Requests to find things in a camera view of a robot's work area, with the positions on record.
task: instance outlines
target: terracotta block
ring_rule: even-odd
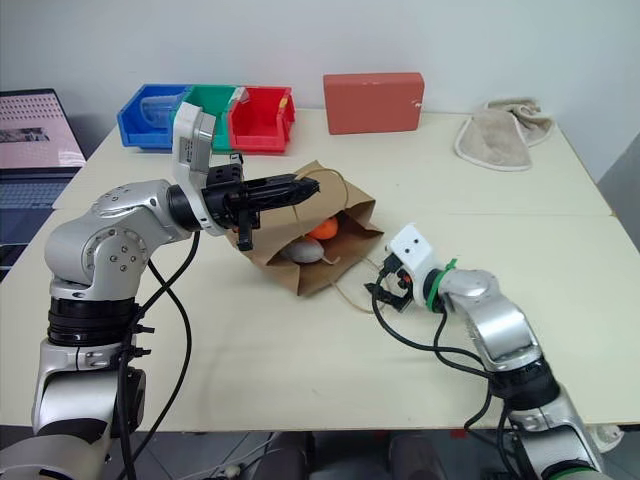
[[[415,130],[424,80],[419,73],[324,75],[329,133]]]

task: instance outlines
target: laptop keyboard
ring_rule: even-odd
[[[51,208],[67,186],[59,183],[4,183],[0,185],[0,208]]]

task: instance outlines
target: paper bag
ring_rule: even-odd
[[[323,168],[318,162],[305,165],[297,174]],[[310,295],[340,278],[350,267],[361,261],[380,239],[383,232],[369,222],[376,201],[362,190],[346,182],[349,200],[345,207],[345,188],[332,172],[310,174],[320,182],[320,192],[297,205],[300,225],[293,208],[285,207],[261,213],[261,227],[253,232],[253,250],[243,252],[256,266],[297,295]],[[310,232],[327,218],[336,215],[340,224],[338,234],[321,241],[325,257],[335,265],[319,261],[299,265],[279,254],[283,247]],[[227,239],[236,244],[236,235]]]

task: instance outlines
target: plastic bin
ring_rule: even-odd
[[[145,120],[140,102],[146,97],[175,95],[181,97],[191,85],[153,85],[140,87],[129,102],[118,112],[120,138],[125,147],[171,149],[173,126],[157,128]]]
[[[248,100],[229,113],[231,148],[241,152],[284,152],[295,107],[288,87],[246,87]]]
[[[204,113],[216,116],[216,132],[213,138],[214,152],[231,150],[228,116],[231,107],[230,100],[235,90],[236,87],[233,85],[193,85],[182,99],[182,101],[196,107],[202,107]]]
[[[182,103],[183,95],[160,95],[143,97],[140,100],[142,118],[154,128],[166,128],[170,125],[171,112]]]

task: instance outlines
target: beige towel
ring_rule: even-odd
[[[487,103],[462,126],[454,145],[456,154],[494,170],[531,168],[528,147],[545,140],[554,125],[551,118],[539,112],[530,98]]]

